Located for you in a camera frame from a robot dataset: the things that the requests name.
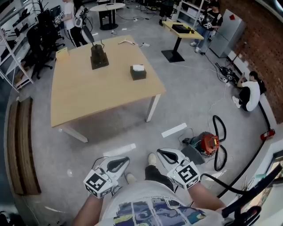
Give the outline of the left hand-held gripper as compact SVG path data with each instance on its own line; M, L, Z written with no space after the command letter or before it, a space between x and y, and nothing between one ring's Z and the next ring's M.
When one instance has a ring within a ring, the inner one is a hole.
M124 174L130 164L127 156L106 157L96 165L84 179L86 189L96 198L101 199L114 191L118 179Z

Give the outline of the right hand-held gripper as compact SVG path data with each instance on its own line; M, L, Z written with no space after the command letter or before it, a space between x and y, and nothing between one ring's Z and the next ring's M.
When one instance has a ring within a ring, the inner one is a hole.
M200 180L200 174L194 162L190 161L180 150L161 148L157 156L168 171L167 177L179 187L188 190Z

